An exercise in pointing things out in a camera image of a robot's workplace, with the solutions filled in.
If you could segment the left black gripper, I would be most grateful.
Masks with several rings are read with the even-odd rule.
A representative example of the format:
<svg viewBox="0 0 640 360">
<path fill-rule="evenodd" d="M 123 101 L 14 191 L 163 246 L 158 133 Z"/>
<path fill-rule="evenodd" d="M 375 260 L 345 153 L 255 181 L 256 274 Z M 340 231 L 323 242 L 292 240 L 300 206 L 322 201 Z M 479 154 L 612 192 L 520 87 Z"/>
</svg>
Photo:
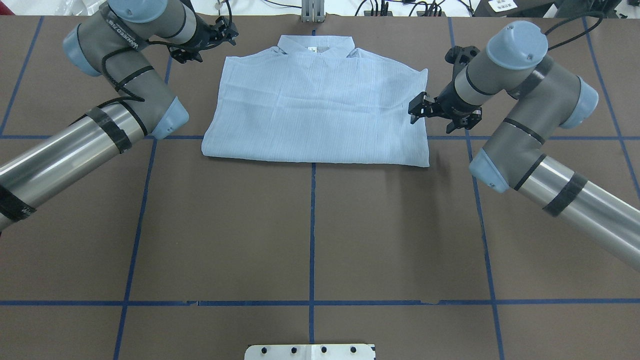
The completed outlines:
<svg viewBox="0 0 640 360">
<path fill-rule="evenodd" d="M 181 30 L 170 38 L 170 56 L 178 63 L 189 61 L 202 62 L 200 52 L 213 45 L 229 43 L 236 46 L 239 32 L 237 26 L 228 16 L 219 16 L 215 24 L 206 21 L 196 14 L 188 14 Z"/>
</svg>

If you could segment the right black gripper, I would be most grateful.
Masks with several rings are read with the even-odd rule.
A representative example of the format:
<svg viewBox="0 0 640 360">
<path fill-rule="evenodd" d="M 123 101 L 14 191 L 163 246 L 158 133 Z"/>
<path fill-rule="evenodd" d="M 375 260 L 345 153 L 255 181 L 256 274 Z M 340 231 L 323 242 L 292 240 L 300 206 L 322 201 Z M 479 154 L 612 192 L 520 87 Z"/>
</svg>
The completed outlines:
<svg viewBox="0 0 640 360">
<path fill-rule="evenodd" d="M 442 117 L 450 120 L 446 125 L 446 134 L 459 129 L 473 129 L 483 120 L 482 110 L 480 105 L 472 105 L 463 100 L 455 89 L 454 82 L 446 85 L 437 97 L 430 96 L 426 91 L 420 92 L 407 107 L 411 125 L 422 118 Z"/>
</svg>

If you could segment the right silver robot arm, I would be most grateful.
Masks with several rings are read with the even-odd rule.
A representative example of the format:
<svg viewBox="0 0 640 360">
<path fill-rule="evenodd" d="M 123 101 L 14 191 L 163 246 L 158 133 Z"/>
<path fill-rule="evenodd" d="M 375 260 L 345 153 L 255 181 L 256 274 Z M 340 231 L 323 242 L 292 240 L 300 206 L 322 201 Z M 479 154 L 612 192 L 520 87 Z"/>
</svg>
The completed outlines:
<svg viewBox="0 0 640 360">
<path fill-rule="evenodd" d="M 580 125 L 599 102 L 598 92 L 549 50 L 547 35 L 526 20 L 508 23 L 482 50 L 450 48 L 450 83 L 438 96 L 412 99 L 410 122 L 441 117 L 449 120 L 447 133 L 470 130 L 482 120 L 482 105 L 505 91 L 515 105 L 471 160 L 471 175 L 498 193 L 522 194 L 637 271 L 639 210 L 542 152 L 556 129 Z"/>
</svg>

